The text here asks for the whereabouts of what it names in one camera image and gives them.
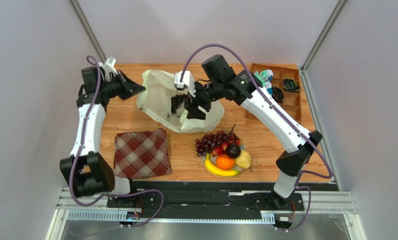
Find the black fake grape bunch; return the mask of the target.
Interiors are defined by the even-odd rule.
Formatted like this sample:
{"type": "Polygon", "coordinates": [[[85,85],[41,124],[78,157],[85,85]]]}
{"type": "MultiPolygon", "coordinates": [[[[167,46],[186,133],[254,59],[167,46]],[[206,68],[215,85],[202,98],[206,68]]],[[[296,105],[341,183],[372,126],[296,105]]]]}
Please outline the black fake grape bunch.
{"type": "Polygon", "coordinates": [[[171,113],[175,115],[177,110],[184,105],[184,102],[188,98],[187,94],[176,94],[171,97],[171,113]]]}

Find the white plastic bag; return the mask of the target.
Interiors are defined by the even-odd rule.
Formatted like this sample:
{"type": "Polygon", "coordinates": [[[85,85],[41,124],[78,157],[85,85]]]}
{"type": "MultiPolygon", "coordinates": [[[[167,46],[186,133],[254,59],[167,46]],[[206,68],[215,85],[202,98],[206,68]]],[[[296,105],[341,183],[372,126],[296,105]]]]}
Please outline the white plastic bag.
{"type": "Polygon", "coordinates": [[[146,90],[139,94],[136,106],[154,121],[176,133],[211,132],[221,122],[225,109],[217,101],[211,104],[205,120],[188,119],[184,103],[175,103],[172,98],[186,95],[186,90],[178,91],[174,86],[175,75],[162,70],[146,70],[142,74],[146,90]]]}

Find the dark fake grapes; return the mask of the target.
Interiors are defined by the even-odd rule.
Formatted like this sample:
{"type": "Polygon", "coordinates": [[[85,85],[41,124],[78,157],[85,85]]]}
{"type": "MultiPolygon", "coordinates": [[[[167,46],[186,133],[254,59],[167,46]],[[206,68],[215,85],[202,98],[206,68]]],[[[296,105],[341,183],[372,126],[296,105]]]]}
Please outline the dark fake grapes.
{"type": "Polygon", "coordinates": [[[215,133],[207,133],[202,138],[194,141],[196,155],[198,157],[205,156],[206,154],[210,154],[215,147],[219,147],[222,143],[228,143],[230,141],[235,142],[236,140],[241,139],[237,137],[233,130],[220,130],[215,133]]]}

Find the red fake strawberry bunch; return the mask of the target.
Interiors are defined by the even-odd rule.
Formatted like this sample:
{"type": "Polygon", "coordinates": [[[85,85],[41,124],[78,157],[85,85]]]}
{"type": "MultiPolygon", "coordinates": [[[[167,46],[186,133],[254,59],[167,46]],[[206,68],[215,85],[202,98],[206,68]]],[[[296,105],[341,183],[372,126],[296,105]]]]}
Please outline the red fake strawberry bunch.
{"type": "Polygon", "coordinates": [[[243,142],[241,140],[236,140],[236,141],[229,141],[229,142],[223,142],[220,146],[216,146],[210,153],[209,155],[211,157],[219,156],[219,155],[224,155],[226,153],[226,149],[228,148],[229,145],[237,145],[237,146],[242,146],[243,142]]]}

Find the dark fake plum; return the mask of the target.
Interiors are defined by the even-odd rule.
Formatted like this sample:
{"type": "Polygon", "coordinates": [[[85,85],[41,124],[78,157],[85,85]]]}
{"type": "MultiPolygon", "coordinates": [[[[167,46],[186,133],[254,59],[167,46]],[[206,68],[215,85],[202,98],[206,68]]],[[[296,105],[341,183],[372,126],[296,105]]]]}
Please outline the dark fake plum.
{"type": "Polygon", "coordinates": [[[225,149],[225,154],[232,159],[237,158],[241,153],[242,149],[236,143],[229,143],[225,149]]]}

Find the orange fake fruit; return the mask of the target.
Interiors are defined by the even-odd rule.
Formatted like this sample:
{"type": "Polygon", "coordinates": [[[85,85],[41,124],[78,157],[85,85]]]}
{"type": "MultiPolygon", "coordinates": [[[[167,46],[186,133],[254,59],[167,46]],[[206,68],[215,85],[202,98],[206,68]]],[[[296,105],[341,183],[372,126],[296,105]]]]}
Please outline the orange fake fruit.
{"type": "Polygon", "coordinates": [[[228,171],[235,166],[236,162],[233,158],[227,156],[226,154],[222,154],[217,156],[215,164],[219,169],[228,171]]]}

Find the yellow fake banana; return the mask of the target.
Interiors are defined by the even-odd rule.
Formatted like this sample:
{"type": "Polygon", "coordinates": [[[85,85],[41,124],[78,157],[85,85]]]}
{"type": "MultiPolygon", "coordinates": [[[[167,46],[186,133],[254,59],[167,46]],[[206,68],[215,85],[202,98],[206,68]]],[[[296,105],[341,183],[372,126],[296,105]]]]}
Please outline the yellow fake banana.
{"type": "Polygon", "coordinates": [[[242,169],[235,164],[235,160],[225,155],[207,154],[201,157],[201,162],[210,174],[219,178],[233,178],[242,172],[242,169]]]}

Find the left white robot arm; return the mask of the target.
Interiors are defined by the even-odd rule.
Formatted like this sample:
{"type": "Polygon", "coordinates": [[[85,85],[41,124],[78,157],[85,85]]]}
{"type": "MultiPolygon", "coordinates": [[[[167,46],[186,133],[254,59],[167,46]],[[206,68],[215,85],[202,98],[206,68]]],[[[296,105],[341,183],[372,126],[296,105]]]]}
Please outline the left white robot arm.
{"type": "Polygon", "coordinates": [[[127,100],[145,91],[145,87],[133,82],[121,71],[112,73],[110,81],[102,79],[104,73],[102,67],[81,70],[83,85],[76,101],[79,114],[76,140],[69,157],[59,164],[75,198],[96,194],[125,195],[131,191],[132,181],[115,176],[100,154],[100,140],[110,99],[119,97],[127,100]]]}

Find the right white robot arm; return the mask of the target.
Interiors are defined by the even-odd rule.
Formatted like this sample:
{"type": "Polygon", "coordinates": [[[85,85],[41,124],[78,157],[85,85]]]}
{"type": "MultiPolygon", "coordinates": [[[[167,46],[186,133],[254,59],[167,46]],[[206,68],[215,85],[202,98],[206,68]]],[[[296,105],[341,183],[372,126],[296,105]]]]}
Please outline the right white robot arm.
{"type": "Polygon", "coordinates": [[[220,99],[234,101],[253,114],[284,148],[276,160],[279,174],[272,192],[280,200],[290,199],[322,135],[317,130],[310,132],[286,113],[248,69],[235,73],[220,54],[210,57],[201,66],[208,77],[207,83],[196,81],[186,71],[174,77],[174,86],[188,92],[184,104],[187,118],[205,120],[211,104],[220,99]]]}

